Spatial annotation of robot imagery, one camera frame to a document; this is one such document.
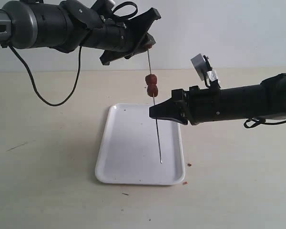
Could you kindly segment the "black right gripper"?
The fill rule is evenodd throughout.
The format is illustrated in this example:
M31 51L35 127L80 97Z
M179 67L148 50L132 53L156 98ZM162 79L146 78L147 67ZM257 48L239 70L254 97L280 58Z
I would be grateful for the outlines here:
M149 117L182 125L223 121L222 92L219 88L200 89L198 86L192 86L188 91L174 89L171 99L149 108Z

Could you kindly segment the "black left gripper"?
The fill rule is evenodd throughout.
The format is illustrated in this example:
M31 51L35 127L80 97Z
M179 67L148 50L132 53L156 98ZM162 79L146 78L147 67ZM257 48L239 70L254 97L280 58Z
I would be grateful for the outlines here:
M135 7L135 11L124 16L114 14L126 6ZM130 59L156 44L148 30L154 21L161 18L157 9L150 8L137 16L138 7L134 2L126 1L115 7L113 0L98 0L91 9L99 14L103 25L101 28L92 29L81 46L104 50L100 57L102 65L109 65L121 58Z

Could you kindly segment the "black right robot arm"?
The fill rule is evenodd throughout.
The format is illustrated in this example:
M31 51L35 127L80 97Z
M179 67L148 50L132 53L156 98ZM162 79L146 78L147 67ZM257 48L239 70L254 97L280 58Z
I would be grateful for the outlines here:
M244 119L244 127L286 123L286 73L260 84L221 89L217 82L207 89L192 86L172 90L170 99L149 109L152 119L183 125Z

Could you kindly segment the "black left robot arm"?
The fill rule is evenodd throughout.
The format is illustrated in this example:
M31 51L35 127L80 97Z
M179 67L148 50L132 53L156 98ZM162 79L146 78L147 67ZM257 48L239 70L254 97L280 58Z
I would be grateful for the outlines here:
M112 0L86 7L77 0L58 5L41 0L11 0L0 9L0 43L16 49L48 47L70 53L83 46L103 50L103 65L146 52L155 44L149 28L161 18L157 9L117 16Z

